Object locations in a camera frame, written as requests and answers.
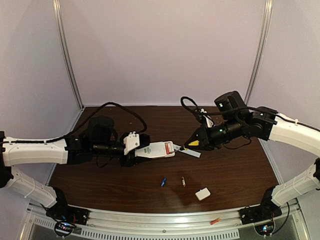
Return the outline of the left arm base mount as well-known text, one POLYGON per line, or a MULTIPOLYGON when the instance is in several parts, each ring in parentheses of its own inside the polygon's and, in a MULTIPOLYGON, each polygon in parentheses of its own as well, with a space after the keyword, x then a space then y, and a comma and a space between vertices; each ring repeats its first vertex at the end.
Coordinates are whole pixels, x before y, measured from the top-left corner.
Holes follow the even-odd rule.
POLYGON ((90 213, 88 209, 69 205, 43 209, 55 221, 53 230, 61 238, 70 236, 78 225, 85 226, 90 213))

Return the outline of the yellow handled screwdriver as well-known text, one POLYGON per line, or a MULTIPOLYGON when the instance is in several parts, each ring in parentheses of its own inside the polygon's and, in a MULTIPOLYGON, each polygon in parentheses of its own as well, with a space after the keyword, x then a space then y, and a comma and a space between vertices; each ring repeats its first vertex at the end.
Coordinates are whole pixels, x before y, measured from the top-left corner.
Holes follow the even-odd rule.
POLYGON ((173 147, 176 151, 198 150, 200 148, 200 142, 198 140, 193 140, 191 142, 186 142, 183 146, 174 144, 173 147))

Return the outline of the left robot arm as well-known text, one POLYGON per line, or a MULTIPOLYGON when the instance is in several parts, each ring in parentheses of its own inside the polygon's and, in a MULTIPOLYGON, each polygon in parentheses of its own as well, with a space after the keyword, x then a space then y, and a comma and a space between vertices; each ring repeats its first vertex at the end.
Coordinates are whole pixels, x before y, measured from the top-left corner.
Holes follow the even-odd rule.
POLYGON ((79 165, 94 157, 117 158, 125 166, 135 163, 135 151, 141 146, 141 135, 130 132, 118 139, 115 122, 106 116, 93 117, 78 136, 62 139, 26 140, 5 137, 0 133, 0 186, 37 201, 47 209, 68 206, 62 190, 45 186, 15 169, 15 165, 54 163, 79 165))

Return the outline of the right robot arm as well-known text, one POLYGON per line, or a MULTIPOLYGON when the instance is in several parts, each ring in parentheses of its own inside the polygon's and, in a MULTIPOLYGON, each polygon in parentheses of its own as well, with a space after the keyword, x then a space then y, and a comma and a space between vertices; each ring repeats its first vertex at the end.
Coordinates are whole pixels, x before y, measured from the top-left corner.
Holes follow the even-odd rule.
MULTIPOLYGON (((232 140, 243 137, 280 142, 302 149, 315 156, 320 155, 320 130, 277 110, 260 106, 249 107, 237 91, 227 92, 215 99, 217 112, 206 112, 197 104, 188 107, 184 101, 195 103, 183 96, 180 103, 200 123, 184 143, 189 150, 212 151, 226 147, 232 140)), ((287 182, 265 191, 260 205, 275 209, 292 199, 320 188, 320 160, 287 182)))

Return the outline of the small white battery cover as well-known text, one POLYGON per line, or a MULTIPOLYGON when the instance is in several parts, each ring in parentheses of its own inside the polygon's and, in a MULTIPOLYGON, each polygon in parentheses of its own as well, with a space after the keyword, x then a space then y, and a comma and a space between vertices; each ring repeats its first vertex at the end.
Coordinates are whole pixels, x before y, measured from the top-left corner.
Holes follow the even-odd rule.
POLYGON ((209 191, 209 189, 207 187, 205 187, 203 189, 200 189, 199 191, 197 191, 195 193, 195 196, 197 197, 197 199, 199 201, 202 201, 202 200, 206 199, 210 195, 211 195, 211 192, 209 191))

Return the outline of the white air conditioner remote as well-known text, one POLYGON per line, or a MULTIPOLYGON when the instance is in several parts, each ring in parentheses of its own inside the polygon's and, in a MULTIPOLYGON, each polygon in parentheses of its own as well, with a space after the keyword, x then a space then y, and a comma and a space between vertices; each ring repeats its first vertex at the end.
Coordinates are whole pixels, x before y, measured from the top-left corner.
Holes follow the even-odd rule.
POLYGON ((172 142, 172 141, 152 142, 146 147, 136 149, 135 156, 140 158, 148 158, 148 159, 174 157, 176 155, 175 151, 174 153, 166 154, 165 142, 172 142))

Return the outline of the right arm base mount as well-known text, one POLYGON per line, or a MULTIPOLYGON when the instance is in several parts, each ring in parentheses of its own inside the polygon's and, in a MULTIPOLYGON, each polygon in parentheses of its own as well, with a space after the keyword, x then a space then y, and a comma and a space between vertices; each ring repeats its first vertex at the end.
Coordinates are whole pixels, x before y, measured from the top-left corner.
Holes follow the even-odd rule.
POLYGON ((253 224, 255 232, 262 237, 268 237, 274 233, 276 228, 274 218, 282 215, 279 207, 272 209, 262 205, 246 206, 238 212, 242 225, 253 224))

